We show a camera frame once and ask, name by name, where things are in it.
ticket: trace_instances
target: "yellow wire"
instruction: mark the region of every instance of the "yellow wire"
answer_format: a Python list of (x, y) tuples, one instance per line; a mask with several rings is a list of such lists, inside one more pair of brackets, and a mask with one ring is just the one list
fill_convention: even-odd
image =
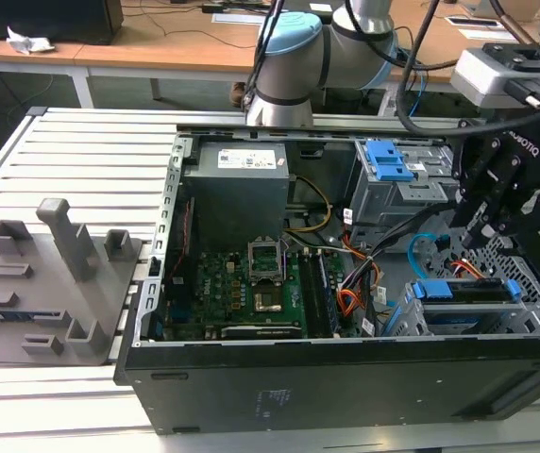
[(329, 198), (323, 193), (323, 191), (318, 189), (318, 187), (313, 182), (311, 182), (309, 179), (307, 179), (306, 177), (304, 177), (304, 176), (295, 176), (295, 179), (301, 179), (302, 181), (305, 181), (307, 184), (309, 184), (311, 187), (313, 187), (316, 190), (317, 193), (320, 193), (320, 196), (323, 198), (323, 200), (325, 201), (325, 204), (327, 205), (327, 213), (325, 214), (325, 218), (323, 219), (323, 221), (318, 225), (304, 226), (304, 227), (302, 226), (302, 227), (299, 227), (299, 228), (285, 228), (285, 231), (289, 231), (289, 232), (292, 232), (292, 233), (311, 233), (311, 232), (315, 232), (316, 230), (324, 227), (330, 220), (330, 202), (329, 202)]

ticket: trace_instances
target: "power supply label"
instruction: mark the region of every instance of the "power supply label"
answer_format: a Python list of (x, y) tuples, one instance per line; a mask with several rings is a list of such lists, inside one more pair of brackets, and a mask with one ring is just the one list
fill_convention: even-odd
[(273, 149), (223, 149), (217, 154), (218, 168), (276, 170)]

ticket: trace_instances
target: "aluminum extrusion table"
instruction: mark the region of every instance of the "aluminum extrusion table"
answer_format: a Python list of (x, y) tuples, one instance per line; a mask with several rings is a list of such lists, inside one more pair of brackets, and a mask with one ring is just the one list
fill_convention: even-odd
[[(453, 120), (417, 120), (453, 126)], [(399, 130), (397, 120), (321, 115), (320, 126)], [(240, 114), (149, 110), (49, 109), (26, 116), (0, 151), (0, 219), (43, 230), (35, 208), (62, 196), (71, 218), (92, 234), (110, 227), (145, 241), (133, 282), (143, 278), (177, 124), (240, 125)], [(135, 284), (130, 293), (136, 291)], [(116, 360), (123, 316), (110, 353)], [(89, 368), (0, 366), (0, 451), (256, 451), (284, 453), (414, 451), (540, 452), (540, 400), (503, 422), (159, 437), (113, 365)]]

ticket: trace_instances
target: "paper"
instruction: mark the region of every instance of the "paper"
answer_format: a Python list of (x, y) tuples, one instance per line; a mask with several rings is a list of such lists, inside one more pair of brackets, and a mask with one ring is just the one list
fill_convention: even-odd
[(425, 169), (425, 165), (422, 163), (407, 163), (406, 168), (411, 170), (412, 172), (427, 172)]
[(517, 42), (509, 31), (466, 30), (464, 28), (459, 28), (459, 31), (469, 40)]
[(277, 161), (272, 149), (223, 149), (217, 154), (218, 168), (250, 168), (276, 170)]
[(366, 318), (363, 318), (363, 330), (368, 333), (369, 336), (375, 336), (375, 326), (373, 326), (371, 322)]
[(326, 3), (310, 3), (310, 9), (312, 11), (333, 12), (330, 5), (327, 5)]
[(21, 54), (28, 55), (30, 53), (37, 52), (47, 52), (49, 50), (54, 50), (54, 46), (50, 44), (50, 41), (47, 38), (29, 38), (27, 36), (19, 35), (14, 33), (8, 27), (8, 37), (6, 42), (14, 49), (16, 52)]
[(241, 25), (261, 25), (265, 16), (254, 16), (251, 14), (225, 14), (217, 12), (211, 17), (212, 22), (218, 24), (241, 24)]
[(354, 211), (349, 210), (348, 208), (344, 208), (344, 223), (346, 225), (352, 225), (353, 218), (354, 218)]

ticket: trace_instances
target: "computer tower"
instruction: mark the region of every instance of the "computer tower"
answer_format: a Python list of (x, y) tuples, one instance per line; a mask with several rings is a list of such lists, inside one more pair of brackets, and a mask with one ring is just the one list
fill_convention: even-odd
[(52, 43), (110, 44), (122, 22), (121, 0), (0, 0), (0, 40), (10, 27)]

